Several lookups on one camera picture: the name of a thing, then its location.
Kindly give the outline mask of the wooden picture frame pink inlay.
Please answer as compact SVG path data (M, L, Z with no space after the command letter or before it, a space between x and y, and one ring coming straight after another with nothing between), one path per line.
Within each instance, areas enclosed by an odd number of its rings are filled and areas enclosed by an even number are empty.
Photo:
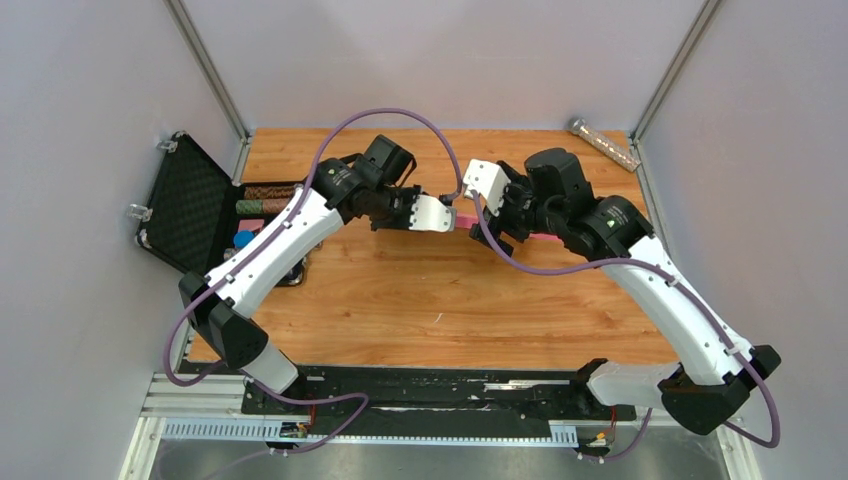
M472 216L472 215L469 215L469 214L459 213L457 215L457 219L455 221L455 228L456 229L470 230L471 227L474 224L476 224L477 222L478 222L478 219L475 216ZM534 238L534 239L540 239L540 240L551 240L551 241L557 241L558 240L558 237L556 237L555 235L545 234L545 233L531 233L529 235L529 237Z

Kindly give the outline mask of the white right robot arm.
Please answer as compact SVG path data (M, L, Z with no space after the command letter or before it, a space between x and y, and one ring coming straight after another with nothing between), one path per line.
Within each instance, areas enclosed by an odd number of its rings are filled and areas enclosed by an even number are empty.
M513 243L534 234L560 240L636 302L676 354L658 366L589 362L571 403L584 417L609 406L666 411L680 426L706 435L731 418L759 391L771 427L779 416L766 380L781 365L770 345L738 334L702 298L676 267L652 224L629 199L599 196L578 157L561 148L531 155L522 171L503 161L473 159L463 177L477 222L471 235L510 259Z

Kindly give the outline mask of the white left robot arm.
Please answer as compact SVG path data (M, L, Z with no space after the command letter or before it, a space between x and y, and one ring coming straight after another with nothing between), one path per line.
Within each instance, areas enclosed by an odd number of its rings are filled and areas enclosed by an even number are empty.
M268 400L279 411L298 411L307 389L298 367L254 314L299 262L352 220L406 222L420 190L404 183L416 166L412 153L384 135L362 153L320 160L256 239L207 274L180 280L192 328L225 367L268 388Z

